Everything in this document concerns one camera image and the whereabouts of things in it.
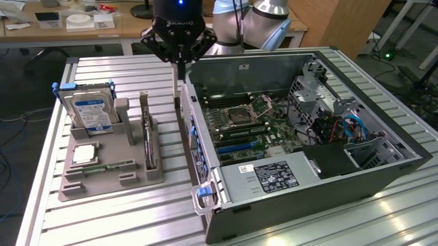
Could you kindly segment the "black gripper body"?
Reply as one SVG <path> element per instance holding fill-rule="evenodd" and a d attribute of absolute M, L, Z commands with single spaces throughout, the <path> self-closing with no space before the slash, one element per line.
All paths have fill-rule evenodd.
<path fill-rule="evenodd" d="M 206 29 L 203 1 L 155 1 L 153 29 L 173 48 L 190 50 Z"/>

